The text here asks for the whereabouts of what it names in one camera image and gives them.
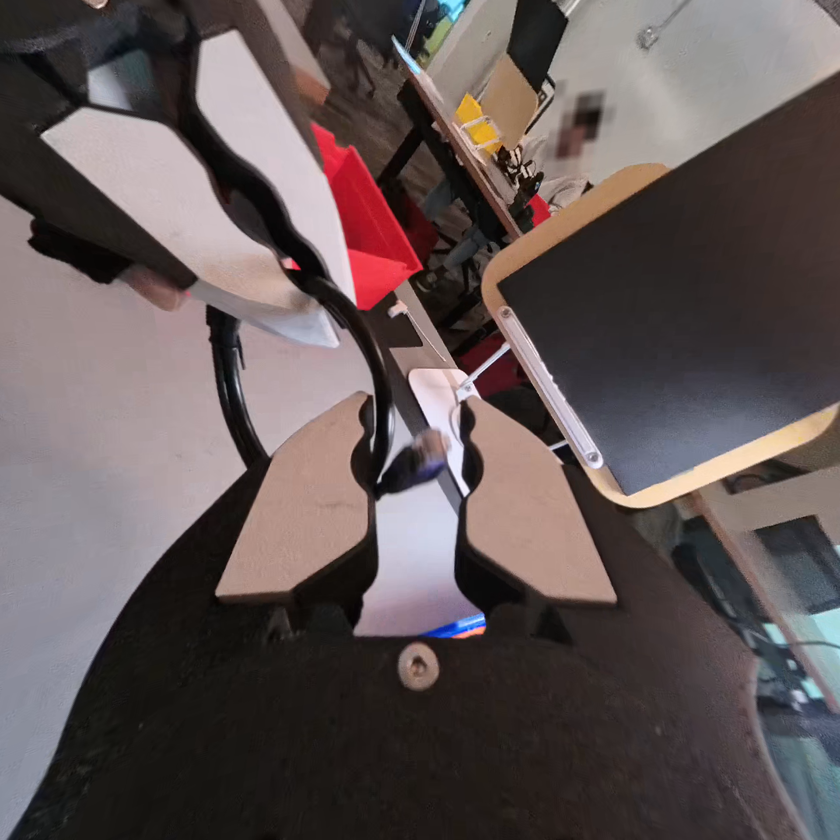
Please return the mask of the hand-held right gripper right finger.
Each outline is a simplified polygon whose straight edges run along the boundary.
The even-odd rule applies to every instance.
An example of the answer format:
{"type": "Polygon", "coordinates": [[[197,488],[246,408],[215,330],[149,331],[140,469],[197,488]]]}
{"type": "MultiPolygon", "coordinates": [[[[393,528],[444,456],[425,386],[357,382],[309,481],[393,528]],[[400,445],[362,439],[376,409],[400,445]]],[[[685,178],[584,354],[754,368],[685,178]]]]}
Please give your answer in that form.
{"type": "Polygon", "coordinates": [[[572,640],[569,618],[618,616],[618,596],[561,462],[507,415],[462,402],[467,492],[455,581],[483,613],[484,640],[572,640]]]}

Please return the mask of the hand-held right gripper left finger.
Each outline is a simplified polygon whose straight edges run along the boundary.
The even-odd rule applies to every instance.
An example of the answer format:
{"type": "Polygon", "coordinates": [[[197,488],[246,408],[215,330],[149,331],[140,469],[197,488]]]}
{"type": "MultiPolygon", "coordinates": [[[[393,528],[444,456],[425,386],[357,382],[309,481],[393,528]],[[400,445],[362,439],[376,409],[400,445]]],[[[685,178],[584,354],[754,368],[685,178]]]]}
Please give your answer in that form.
{"type": "Polygon", "coordinates": [[[220,603],[279,605],[294,623],[336,609],[355,629],[379,565],[373,419],[373,397],[354,392],[278,447],[217,584],[220,603]]]}

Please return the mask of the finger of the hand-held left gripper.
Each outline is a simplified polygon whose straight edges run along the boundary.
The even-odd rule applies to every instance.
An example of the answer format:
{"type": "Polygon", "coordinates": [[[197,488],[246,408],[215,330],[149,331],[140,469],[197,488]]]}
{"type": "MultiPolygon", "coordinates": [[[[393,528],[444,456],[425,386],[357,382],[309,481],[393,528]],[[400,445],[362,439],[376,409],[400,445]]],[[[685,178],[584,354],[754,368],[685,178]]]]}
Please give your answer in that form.
{"type": "Polygon", "coordinates": [[[339,211],[293,69],[272,34],[229,29],[198,50],[196,104],[224,147],[270,189],[280,216],[356,303],[339,211]]]}
{"type": "Polygon", "coordinates": [[[327,312],[225,213],[204,167],[172,129],[80,108],[41,138],[194,274],[194,298],[289,341],[339,347],[327,312]]]}

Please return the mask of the blue plastic bin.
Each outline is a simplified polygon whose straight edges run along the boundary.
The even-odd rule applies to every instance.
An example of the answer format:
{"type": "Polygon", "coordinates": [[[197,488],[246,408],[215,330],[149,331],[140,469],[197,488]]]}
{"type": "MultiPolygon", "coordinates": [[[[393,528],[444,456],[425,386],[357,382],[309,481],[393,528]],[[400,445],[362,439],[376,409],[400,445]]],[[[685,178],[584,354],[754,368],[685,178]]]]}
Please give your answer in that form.
{"type": "Polygon", "coordinates": [[[428,631],[423,634],[423,637],[443,639],[473,637],[482,635],[486,631],[486,626],[484,613],[478,613],[428,631]]]}

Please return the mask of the grey desk with wooden edge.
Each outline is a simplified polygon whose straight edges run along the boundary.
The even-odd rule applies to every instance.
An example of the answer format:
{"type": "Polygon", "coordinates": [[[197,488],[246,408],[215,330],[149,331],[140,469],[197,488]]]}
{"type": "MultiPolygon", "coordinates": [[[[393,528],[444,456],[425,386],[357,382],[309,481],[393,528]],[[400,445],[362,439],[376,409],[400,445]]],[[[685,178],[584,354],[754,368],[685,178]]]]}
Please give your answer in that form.
{"type": "Polygon", "coordinates": [[[331,91],[330,81],[281,1],[258,1],[291,68],[297,89],[308,104],[320,107],[331,91]]]}

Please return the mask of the red plastic crate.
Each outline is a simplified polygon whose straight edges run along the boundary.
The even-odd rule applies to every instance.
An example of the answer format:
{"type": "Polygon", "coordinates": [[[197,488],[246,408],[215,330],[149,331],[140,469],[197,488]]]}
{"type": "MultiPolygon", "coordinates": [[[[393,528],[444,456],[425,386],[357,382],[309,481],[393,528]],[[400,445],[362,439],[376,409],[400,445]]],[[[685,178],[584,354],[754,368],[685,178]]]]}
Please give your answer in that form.
{"type": "MultiPolygon", "coordinates": [[[[498,352],[505,340],[499,331],[484,337],[471,349],[455,358],[458,367],[471,375],[478,367],[489,360],[491,355],[498,352]]],[[[475,385],[479,395],[483,398],[497,396],[503,392],[525,385],[528,377],[525,375],[518,359],[513,352],[504,353],[484,373],[477,378],[475,385]]]]}

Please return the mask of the red fabric floor bin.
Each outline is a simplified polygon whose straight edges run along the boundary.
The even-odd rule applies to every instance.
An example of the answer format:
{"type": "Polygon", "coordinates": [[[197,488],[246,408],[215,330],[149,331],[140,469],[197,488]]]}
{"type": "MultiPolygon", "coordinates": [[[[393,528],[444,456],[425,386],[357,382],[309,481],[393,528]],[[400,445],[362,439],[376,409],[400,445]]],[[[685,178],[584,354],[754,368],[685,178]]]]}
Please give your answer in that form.
{"type": "Polygon", "coordinates": [[[416,257],[426,266],[440,239],[437,227],[405,192],[394,197],[392,211],[416,257]]]}

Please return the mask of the wooden desk with black legs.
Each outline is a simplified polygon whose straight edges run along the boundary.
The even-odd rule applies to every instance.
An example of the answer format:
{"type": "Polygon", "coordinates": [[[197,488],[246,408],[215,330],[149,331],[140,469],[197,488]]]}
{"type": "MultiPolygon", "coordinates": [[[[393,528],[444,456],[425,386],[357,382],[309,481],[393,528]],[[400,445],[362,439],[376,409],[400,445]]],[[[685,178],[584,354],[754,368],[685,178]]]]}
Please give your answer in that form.
{"type": "Polygon", "coordinates": [[[377,184],[383,186],[395,180],[424,145],[473,224],[491,239],[521,237],[523,232],[510,214],[509,204],[491,183],[469,138],[445,115],[444,104],[427,73],[396,37],[392,37],[392,50],[405,76],[396,99],[409,118],[411,128],[376,178],[377,184]]]}

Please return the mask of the yellow plastic bin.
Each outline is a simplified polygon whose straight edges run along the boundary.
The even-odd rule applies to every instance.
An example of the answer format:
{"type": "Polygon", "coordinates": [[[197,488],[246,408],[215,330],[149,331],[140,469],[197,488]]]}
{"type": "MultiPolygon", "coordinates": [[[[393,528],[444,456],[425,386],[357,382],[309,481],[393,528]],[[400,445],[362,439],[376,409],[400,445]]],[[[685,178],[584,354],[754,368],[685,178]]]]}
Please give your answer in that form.
{"type": "Polygon", "coordinates": [[[455,111],[455,123],[478,153],[492,156],[501,147],[501,132],[480,103],[465,93],[455,111]]]}

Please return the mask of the small white plastic clip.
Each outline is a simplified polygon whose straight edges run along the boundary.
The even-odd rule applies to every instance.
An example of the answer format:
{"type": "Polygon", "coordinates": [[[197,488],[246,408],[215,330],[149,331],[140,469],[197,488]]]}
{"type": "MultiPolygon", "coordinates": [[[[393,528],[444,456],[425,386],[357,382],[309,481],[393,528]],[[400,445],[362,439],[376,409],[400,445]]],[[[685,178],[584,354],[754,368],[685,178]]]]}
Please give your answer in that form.
{"type": "Polygon", "coordinates": [[[389,307],[387,314],[389,319],[405,317],[411,323],[415,332],[422,339],[424,344],[443,362],[444,367],[452,368],[454,366],[452,360],[444,353],[441,353],[435,342],[426,334],[421,324],[415,319],[413,313],[402,299],[398,298],[396,303],[389,307]]]}

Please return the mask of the black panel with wooden frame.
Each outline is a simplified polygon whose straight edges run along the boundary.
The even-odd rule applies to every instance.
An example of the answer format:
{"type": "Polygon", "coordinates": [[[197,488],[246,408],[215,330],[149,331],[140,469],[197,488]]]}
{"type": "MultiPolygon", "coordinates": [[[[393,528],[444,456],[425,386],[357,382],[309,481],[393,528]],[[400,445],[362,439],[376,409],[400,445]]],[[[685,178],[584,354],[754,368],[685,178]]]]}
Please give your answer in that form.
{"type": "Polygon", "coordinates": [[[577,458],[578,501],[672,501],[838,419],[839,77],[674,170],[608,177],[482,298],[577,458]]]}
{"type": "Polygon", "coordinates": [[[504,55],[479,103],[506,151],[520,144],[535,119],[540,94],[569,19],[553,1],[519,1],[504,55]]]}

